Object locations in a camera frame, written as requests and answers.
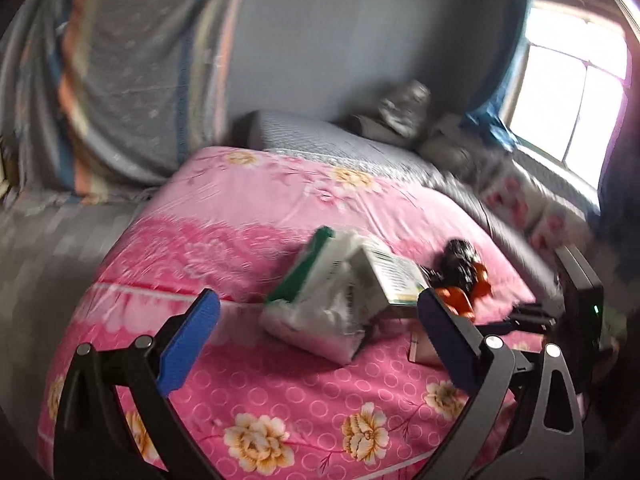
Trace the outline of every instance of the pink bedspread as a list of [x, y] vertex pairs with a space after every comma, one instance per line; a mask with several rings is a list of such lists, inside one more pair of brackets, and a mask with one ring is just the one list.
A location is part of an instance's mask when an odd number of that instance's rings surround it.
[[[78, 306], [47, 378], [38, 428], [42, 464], [51, 471], [55, 418], [76, 346], [128, 346], [183, 313], [208, 286], [225, 300], [221, 321], [170, 399], [226, 478], [410, 478], [443, 440], [465, 397], [443, 370], [407, 360], [405, 326], [382, 326], [340, 368], [257, 325], [265, 294], [321, 225], [376, 235], [427, 266], [450, 238], [471, 241], [494, 288], [476, 304], [478, 322], [532, 300], [491, 238], [434, 190], [297, 158], [206, 148], [125, 232]], [[535, 336], [506, 340], [540, 349]], [[140, 451], [160, 465], [130, 394], [124, 388], [119, 394]], [[504, 434], [508, 404], [485, 459]]]

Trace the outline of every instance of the box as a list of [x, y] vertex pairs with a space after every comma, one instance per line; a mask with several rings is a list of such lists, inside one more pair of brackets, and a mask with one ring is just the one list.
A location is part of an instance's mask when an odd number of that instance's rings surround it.
[[379, 319], [417, 317], [418, 295], [429, 285], [413, 261], [369, 247], [350, 259], [353, 306], [362, 324]]

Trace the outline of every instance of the window pane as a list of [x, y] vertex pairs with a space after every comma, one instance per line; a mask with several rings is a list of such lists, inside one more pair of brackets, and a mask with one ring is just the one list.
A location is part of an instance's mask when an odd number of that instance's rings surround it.
[[596, 23], [589, 23], [590, 61], [617, 75], [626, 77], [626, 43], [623, 36]]
[[532, 46], [511, 129], [562, 159], [580, 109], [586, 69], [573, 57]]
[[526, 36], [531, 43], [589, 59], [587, 22], [577, 16], [534, 7], [527, 20]]
[[615, 77], [589, 67], [580, 119], [566, 164], [593, 187], [598, 187], [604, 155], [622, 102], [622, 85]]

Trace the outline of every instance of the floral pillow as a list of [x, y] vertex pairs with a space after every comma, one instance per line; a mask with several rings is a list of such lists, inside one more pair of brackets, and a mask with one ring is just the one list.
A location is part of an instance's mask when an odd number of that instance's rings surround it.
[[556, 266], [555, 250], [564, 245], [576, 245], [584, 252], [591, 241], [591, 231], [584, 214], [566, 200], [556, 197], [533, 229], [529, 243], [552, 267]]
[[508, 225], [524, 232], [531, 229], [552, 200], [552, 193], [524, 168], [508, 161], [480, 198]]

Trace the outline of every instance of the blue gripper pad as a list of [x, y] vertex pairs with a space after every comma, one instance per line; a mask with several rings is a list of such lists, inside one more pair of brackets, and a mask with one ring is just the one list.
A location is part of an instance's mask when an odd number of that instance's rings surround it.
[[213, 290], [204, 290], [189, 307], [187, 318], [160, 354], [158, 390], [167, 396], [179, 390], [204, 343], [220, 319], [220, 300]]
[[456, 316], [442, 303], [433, 288], [418, 297], [418, 320], [429, 336], [451, 381], [469, 396], [478, 392], [477, 374], [482, 336], [466, 318]]

